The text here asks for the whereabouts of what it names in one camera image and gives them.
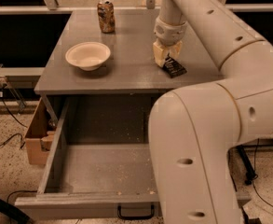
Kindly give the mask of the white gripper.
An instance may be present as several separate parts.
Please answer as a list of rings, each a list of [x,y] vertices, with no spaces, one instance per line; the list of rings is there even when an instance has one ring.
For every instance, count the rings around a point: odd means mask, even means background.
[[[153,52],[155,62],[159,67],[164,66],[168,54],[174,60],[179,58],[183,45],[181,40],[184,37],[186,27],[186,22],[170,25],[162,21],[160,17],[156,18],[154,34],[160,42],[157,40],[153,43]]]

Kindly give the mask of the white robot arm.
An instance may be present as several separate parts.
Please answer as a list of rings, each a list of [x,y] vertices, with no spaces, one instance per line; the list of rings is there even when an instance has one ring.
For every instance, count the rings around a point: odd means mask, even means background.
[[[242,224],[227,152],[273,131],[273,46],[217,0],[162,0],[154,55],[188,24],[223,79],[154,104],[149,147],[165,224]]]

